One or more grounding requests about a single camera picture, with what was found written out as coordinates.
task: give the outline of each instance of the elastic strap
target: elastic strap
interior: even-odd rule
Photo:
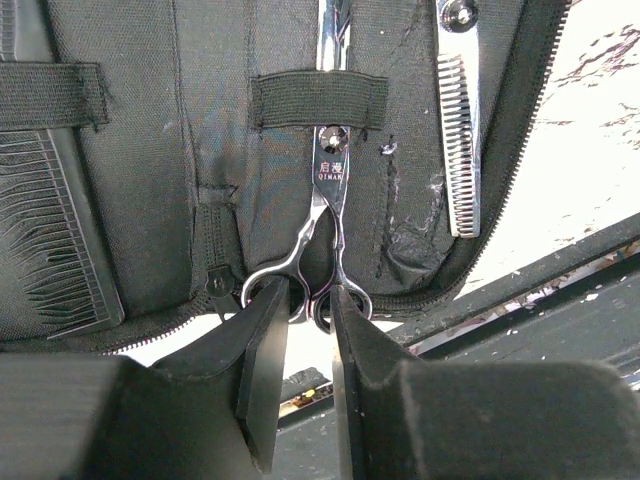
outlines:
[[[0,62],[0,131],[107,122],[97,64]]]
[[[257,129],[345,125],[380,130],[388,79],[345,71],[295,71],[251,79]]]

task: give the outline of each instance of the scissor case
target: scissor case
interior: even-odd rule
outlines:
[[[433,0],[353,0],[337,79],[313,73],[317,0],[0,1],[0,348],[113,351],[237,310],[247,275],[294,246],[311,126],[328,121],[352,127],[344,263],[374,314],[450,301],[500,217],[570,3],[477,2],[466,239],[449,229]],[[325,214],[312,289],[332,242]]]

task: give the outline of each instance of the black comb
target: black comb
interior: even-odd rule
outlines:
[[[55,61],[46,25],[37,0],[0,0],[0,61]],[[122,322],[71,129],[0,132],[0,235],[49,339]]]

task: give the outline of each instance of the zipper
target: zipper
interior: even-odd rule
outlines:
[[[451,295],[452,292],[454,292],[458,287],[460,287],[465,280],[467,279],[467,277],[469,276],[469,274],[471,273],[471,271],[475,268],[475,266],[478,263],[478,260],[480,259],[480,257],[482,256],[482,254],[484,253],[489,241],[493,238],[493,235],[495,233],[496,227],[499,225],[500,220],[502,219],[502,216],[504,214],[505,208],[507,206],[507,203],[509,201],[509,198],[511,197],[511,191],[513,189],[513,186],[515,184],[515,180],[516,177],[518,175],[518,171],[520,169],[520,166],[522,165],[522,161],[524,159],[524,154],[525,154],[525,150],[527,147],[527,144],[529,142],[529,139],[531,137],[531,133],[533,131],[533,127],[535,124],[535,121],[537,119],[538,116],[538,112],[540,110],[540,107],[542,105],[542,100],[544,97],[544,93],[549,81],[549,76],[551,75],[551,70],[553,67],[553,62],[555,61],[555,57],[556,54],[558,52],[558,46],[560,43],[560,39],[562,37],[562,34],[564,33],[564,28],[567,22],[567,17],[569,16],[569,10],[571,9],[571,4],[572,1],[571,0],[564,0],[564,6],[563,6],[563,10],[560,13],[560,18],[558,21],[558,27],[555,31],[555,35],[553,37],[553,42],[551,44],[551,50],[550,53],[546,59],[546,63],[543,66],[543,68],[541,68],[539,71],[541,71],[542,73],[542,87],[540,88],[538,95],[536,97],[535,102],[533,103],[533,107],[532,107],[532,115],[529,118],[529,122],[526,126],[526,128],[522,129],[518,136],[517,139],[514,142],[514,145],[518,145],[518,155],[517,155],[517,159],[515,164],[513,165],[513,168],[511,169],[511,171],[505,176],[505,179],[502,181],[500,187],[502,189],[504,189],[506,187],[506,194],[504,195],[503,199],[502,199],[502,203],[500,205],[500,209],[498,211],[498,214],[495,216],[495,218],[491,221],[490,225],[488,228],[485,228],[485,233],[484,235],[481,235],[480,238],[480,245],[479,247],[476,249],[476,253],[473,256],[471,262],[468,263],[468,266],[463,270],[463,272],[460,274],[460,276],[453,282],[451,283],[451,285],[449,285],[448,287],[446,287],[445,289],[443,289],[440,292],[437,293],[433,293],[432,295],[421,295],[425,298],[422,298],[420,300],[416,300],[415,297],[419,296],[419,295],[408,295],[406,297],[392,297],[392,296],[387,296],[387,295],[372,295],[371,296],[371,300],[373,302],[373,306],[374,306],[374,310],[377,310],[376,313],[386,313],[386,312],[399,312],[399,311],[410,311],[410,310],[420,310],[420,309],[424,309],[426,307],[429,306],[433,306],[435,304],[437,304],[438,302],[442,301],[443,299],[445,299],[446,297],[448,297],[449,295]],[[457,240],[458,242],[465,242],[465,241],[469,241],[469,240],[465,240],[465,239],[460,239]]]
[[[511,197],[511,191],[515,184],[516,177],[518,175],[518,171],[524,159],[524,154],[526,150],[527,143],[531,137],[531,133],[533,131],[533,127],[538,116],[538,111],[540,110],[540,106],[542,104],[542,100],[544,97],[544,93],[548,84],[549,76],[551,75],[551,69],[553,67],[553,62],[555,60],[556,54],[558,52],[558,46],[560,43],[560,39],[562,34],[564,33],[564,28],[567,22],[567,17],[569,16],[569,10],[571,9],[572,0],[564,0],[564,5],[562,12],[560,12],[560,18],[558,20],[558,27],[556,28],[554,37],[551,43],[551,50],[549,55],[546,58],[545,64],[539,69],[539,72],[542,76],[542,85],[537,94],[535,102],[533,102],[533,107],[531,108],[532,114],[529,117],[529,121],[525,128],[521,129],[518,133],[516,140],[514,141],[514,145],[517,145],[517,158],[516,161],[511,168],[511,170],[505,175],[505,178],[502,180],[500,184],[500,188],[506,188],[506,194],[503,196],[502,202],[500,204],[500,208],[498,210],[498,214],[491,220],[488,228],[485,228],[484,231],[486,233],[481,234],[480,238],[477,239],[480,241],[480,245],[476,249],[476,253],[474,254],[472,260],[468,262],[466,268],[462,271],[462,273],[457,277],[457,279],[452,282],[448,287],[443,289],[440,292],[434,294],[427,295],[411,295],[408,297],[393,297],[386,295],[372,295],[371,300],[373,302],[374,311],[376,313],[386,313],[386,312],[399,312],[399,311],[410,311],[410,310],[420,310],[427,308],[429,306],[433,306],[438,302],[442,301],[452,292],[454,292],[458,287],[460,287],[464,281],[467,279],[471,271],[475,268],[478,263],[478,260],[484,253],[487,244],[493,238],[496,227],[499,225],[500,220],[504,214],[507,203],[509,202],[509,198]],[[458,242],[466,242],[470,240],[459,239]],[[239,289],[237,285],[233,286],[233,294],[239,295]],[[157,336],[143,338],[138,340],[135,343],[128,344],[122,346],[120,348],[114,348],[108,350],[103,353],[103,355],[121,355],[127,353],[133,349],[140,348],[146,345],[150,345],[155,342],[159,342],[165,340],[177,332],[183,330],[188,327],[194,321],[194,317],[198,315],[202,315],[207,311],[207,305],[210,304],[214,300],[214,297],[211,295],[202,295],[198,299],[194,301],[194,304],[189,307],[185,315],[181,317],[180,320],[173,323],[173,325],[169,326],[169,329]]]
[[[166,340],[172,335],[185,329],[193,323],[195,317],[204,314],[207,311],[208,304],[212,301],[211,295],[202,295],[193,301],[193,304],[186,309],[184,315],[180,316],[174,322],[168,325],[168,330],[152,337],[142,338],[134,343],[125,344],[122,347],[111,347],[111,349],[102,352],[102,355],[122,355],[136,348],[151,345],[162,340]]]

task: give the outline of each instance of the zipper track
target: zipper track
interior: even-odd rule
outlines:
[[[144,347],[146,345],[151,345],[152,343],[159,342],[161,340],[165,340],[172,335],[178,333],[180,330],[183,330],[187,326],[189,326],[195,320],[195,317],[198,315],[202,315],[207,311],[207,304],[211,301],[210,296],[204,296],[198,298],[194,301],[194,304],[191,305],[178,320],[171,322],[168,325],[168,330],[151,337],[144,337],[134,343],[125,343],[122,347],[112,346],[106,351],[103,351],[103,355],[122,355],[136,348]]]
[[[507,175],[507,178],[503,181],[502,186],[505,186],[506,184],[506,194],[504,195],[504,198],[502,200],[502,203],[500,205],[500,209],[498,211],[498,214],[496,215],[495,219],[492,221],[492,223],[490,224],[488,230],[489,233],[486,234],[483,239],[482,242],[480,244],[480,247],[478,248],[476,254],[474,255],[473,259],[471,262],[469,262],[468,266],[464,269],[464,271],[461,273],[461,275],[458,277],[458,279],[456,281],[454,281],[449,287],[447,287],[446,289],[444,289],[443,291],[434,294],[434,296],[432,298],[428,298],[426,300],[419,300],[419,301],[415,301],[412,300],[410,298],[392,298],[392,297],[388,297],[388,296],[379,296],[379,295],[373,295],[371,297],[371,300],[373,302],[373,306],[374,306],[374,310],[378,309],[378,310],[382,310],[382,311],[393,311],[395,310],[400,311],[400,310],[404,310],[404,311],[409,311],[409,310],[420,310],[423,309],[425,307],[431,306],[431,305],[435,305],[437,304],[439,301],[441,301],[442,299],[444,299],[445,297],[447,297],[448,295],[450,295],[454,290],[457,289],[457,287],[461,286],[461,284],[463,284],[465,282],[465,280],[467,279],[467,277],[469,276],[469,274],[471,273],[471,271],[475,268],[475,266],[477,265],[480,257],[482,256],[482,254],[484,253],[485,249],[487,248],[488,243],[491,241],[491,239],[493,238],[494,234],[495,234],[495,230],[496,227],[500,224],[500,221],[502,220],[502,216],[504,214],[505,208],[508,204],[509,198],[511,197],[511,191],[513,189],[513,186],[515,184],[515,180],[516,177],[518,176],[518,172],[520,170],[520,167],[522,165],[522,161],[524,159],[524,154],[526,151],[526,147],[527,144],[529,143],[529,139],[531,138],[531,133],[533,132],[533,127],[535,124],[535,121],[538,117],[538,112],[540,111],[540,107],[542,105],[542,100],[544,97],[544,93],[546,91],[547,88],[547,84],[549,82],[549,77],[551,75],[551,70],[553,68],[553,63],[555,61],[556,58],[556,54],[558,53],[558,47],[560,45],[560,39],[562,37],[562,34],[564,33],[564,28],[565,25],[567,23],[567,18],[569,16],[569,11],[571,9],[571,4],[572,4],[572,0],[564,0],[565,4],[564,4],[564,10],[560,15],[560,20],[558,23],[558,28],[556,29],[556,33],[553,39],[553,43],[552,43],[552,47],[551,47],[551,52],[549,57],[547,58],[547,63],[544,67],[544,72],[543,72],[543,77],[542,77],[542,88],[540,89],[540,91],[538,92],[538,96],[535,100],[535,103],[533,105],[533,109],[532,109],[532,115],[529,119],[529,123],[527,125],[527,127],[524,129],[524,131],[521,132],[520,135],[518,135],[518,139],[519,139],[519,152],[518,152],[518,158],[517,161],[512,169],[512,171]]]

